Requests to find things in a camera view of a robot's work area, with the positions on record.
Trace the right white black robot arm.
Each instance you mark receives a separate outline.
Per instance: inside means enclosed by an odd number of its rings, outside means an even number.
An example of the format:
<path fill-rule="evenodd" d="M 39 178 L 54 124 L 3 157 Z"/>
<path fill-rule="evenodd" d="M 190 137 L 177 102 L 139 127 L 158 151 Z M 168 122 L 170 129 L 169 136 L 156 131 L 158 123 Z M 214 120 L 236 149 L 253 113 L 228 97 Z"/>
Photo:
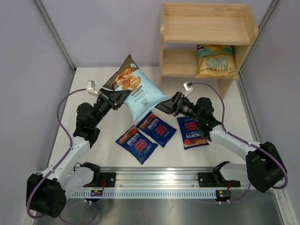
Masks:
<path fill-rule="evenodd" d="M 277 183 L 281 180 L 285 181 L 281 188 L 286 187 L 287 170 L 275 145 L 254 142 L 227 130 L 214 117 L 214 108 L 209 98 L 201 97 L 193 104 L 181 92 L 177 92 L 155 108 L 169 115 L 182 114 L 196 120 L 201 137 L 222 145 L 244 160 L 243 164 L 226 161 L 215 166 L 212 177 L 215 184 L 223 186 L 228 181 L 249 183 L 262 193 L 270 188 L 278 189 Z"/>

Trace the light blue cassava chips bag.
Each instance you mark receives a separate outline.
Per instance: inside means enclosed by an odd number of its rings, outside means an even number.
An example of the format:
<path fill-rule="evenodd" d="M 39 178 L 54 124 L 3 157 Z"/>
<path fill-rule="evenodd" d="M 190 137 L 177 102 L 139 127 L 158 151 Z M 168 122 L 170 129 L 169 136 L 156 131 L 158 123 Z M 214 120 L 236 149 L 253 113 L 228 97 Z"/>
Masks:
<path fill-rule="evenodd" d="M 134 124 L 137 124 L 157 104 L 170 98 L 142 72 L 131 54 L 103 87 L 112 91 L 131 91 L 124 104 L 132 114 Z"/>

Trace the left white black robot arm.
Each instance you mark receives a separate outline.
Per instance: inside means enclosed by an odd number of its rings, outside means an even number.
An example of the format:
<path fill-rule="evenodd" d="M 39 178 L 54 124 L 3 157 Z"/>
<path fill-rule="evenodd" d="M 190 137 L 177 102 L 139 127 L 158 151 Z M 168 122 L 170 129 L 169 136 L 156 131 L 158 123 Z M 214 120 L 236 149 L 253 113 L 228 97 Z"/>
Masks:
<path fill-rule="evenodd" d="M 77 107 L 76 124 L 73 135 L 68 134 L 69 146 L 56 161 L 40 174 L 32 174 L 27 180 L 26 210 L 30 218 L 42 216 L 58 217 L 67 200 L 81 187 L 92 187 L 101 182 L 100 168 L 86 165 L 71 174 L 71 169 L 97 141 L 98 124 L 111 110 L 118 110 L 131 94 L 130 90 L 111 91 L 87 89 L 97 96 L 93 105 L 82 103 Z"/>

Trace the large yellow kettle chips bag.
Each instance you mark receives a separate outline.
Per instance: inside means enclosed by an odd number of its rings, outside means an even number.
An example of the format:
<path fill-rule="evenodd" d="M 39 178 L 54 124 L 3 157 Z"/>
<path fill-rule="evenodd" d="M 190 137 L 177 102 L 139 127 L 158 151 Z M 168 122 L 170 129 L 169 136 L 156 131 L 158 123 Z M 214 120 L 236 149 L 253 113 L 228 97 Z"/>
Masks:
<path fill-rule="evenodd" d="M 238 80 L 230 45 L 197 45 L 196 78 Z"/>

